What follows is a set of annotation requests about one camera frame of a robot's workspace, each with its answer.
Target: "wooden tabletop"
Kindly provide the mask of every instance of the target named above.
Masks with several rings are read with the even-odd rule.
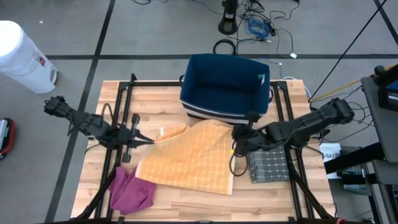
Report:
[[[288,80],[287,84],[294,117],[310,112],[303,81]],[[119,81],[104,81],[96,109],[97,114],[101,113],[105,103],[109,103],[114,108],[118,85]],[[188,123],[190,126],[195,124],[197,120],[187,116],[179,95],[179,86],[135,86],[132,91],[128,121],[131,120],[133,113],[139,113],[141,120],[138,128],[150,138],[159,135],[159,129],[162,127],[181,123]],[[287,117],[283,93],[280,92],[280,95],[285,117]],[[123,106],[124,101],[122,101],[120,118],[123,114]],[[107,110],[104,118],[107,122],[111,122]],[[259,120],[257,125],[262,126],[272,121],[278,121],[275,101],[269,105],[267,114]],[[97,144],[96,141],[90,141],[88,147],[95,144]],[[311,143],[310,146],[318,149],[317,142]],[[122,163],[122,166],[127,171],[132,171],[145,149],[145,146],[135,149],[131,162]],[[98,191],[105,152],[105,148],[97,146],[86,153],[71,217],[79,215]],[[322,156],[307,148],[303,149],[302,155],[310,190],[326,210],[334,214],[335,208]],[[246,161],[238,158],[236,172],[240,173],[245,165]],[[295,217],[289,182],[252,184],[249,172],[241,177],[234,177],[233,182],[231,196],[158,185],[154,205],[126,216],[126,221],[287,221],[287,217]],[[299,194],[303,216],[307,217],[301,190]],[[105,195],[103,216],[106,214],[108,200],[109,192]],[[113,212],[113,219],[117,220],[119,216],[118,211]]]

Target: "dark gray towel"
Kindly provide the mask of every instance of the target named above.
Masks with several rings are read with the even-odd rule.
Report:
[[[253,183],[289,180],[289,171],[283,146],[269,151],[260,149],[250,152],[246,156],[246,160]]]

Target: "purple cloth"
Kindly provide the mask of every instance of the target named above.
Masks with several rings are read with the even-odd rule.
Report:
[[[124,168],[116,168],[116,176],[109,186],[111,208],[128,215],[154,204],[156,184],[135,177],[136,168],[127,174]]]

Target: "navy blue basket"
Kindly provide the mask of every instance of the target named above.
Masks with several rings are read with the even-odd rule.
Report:
[[[191,118],[247,123],[247,112],[267,113],[269,76],[268,65],[246,58],[192,55],[180,99]]]

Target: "gray floor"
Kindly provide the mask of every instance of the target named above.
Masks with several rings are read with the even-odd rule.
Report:
[[[206,1],[221,12],[221,1]],[[293,0],[260,0],[266,8],[288,12],[296,6]],[[19,23],[46,55],[94,55],[109,0],[0,0],[0,20]],[[385,10],[398,29],[395,13],[398,2],[388,0]],[[341,54],[376,10],[373,0],[303,0],[289,21],[275,21],[279,28],[293,34],[295,60],[282,62],[283,76],[303,79],[314,92],[330,71],[336,59],[319,59],[319,54]],[[188,0],[152,1],[139,6],[130,0],[116,0],[101,54],[103,55],[173,55],[210,53],[213,44],[225,38],[217,30],[220,16]],[[290,51],[289,36],[280,32],[281,54]],[[243,29],[239,38],[251,37]],[[241,54],[275,54],[277,39],[271,43],[244,43]],[[220,46],[228,52],[228,46]],[[398,54],[389,29],[380,14],[370,23],[349,54]],[[300,59],[307,55],[313,59]],[[353,82],[372,73],[376,65],[391,65],[394,59],[344,59],[319,94]],[[266,59],[257,59],[268,63]],[[141,80],[174,80],[183,74],[188,60],[99,60],[88,96],[86,111],[94,112],[103,80],[127,80],[134,72]],[[12,152],[0,162],[0,222],[43,222],[49,208],[55,183],[68,144],[66,120],[42,112],[44,100],[63,95],[77,108],[83,93],[91,60],[53,60],[61,74],[57,88],[48,94],[35,95],[5,76],[0,76],[0,117],[17,123],[17,139]],[[271,78],[279,78],[279,68],[270,64]],[[366,106],[359,91],[350,98]],[[332,129],[329,140],[342,138],[366,125],[352,122]],[[340,143],[366,146],[377,141],[373,127]],[[73,152],[66,184],[58,206],[56,220],[70,216],[87,140],[79,136]],[[338,215],[352,218],[369,210],[365,196],[342,189],[338,181],[330,182]],[[367,213],[360,218],[368,218]]]

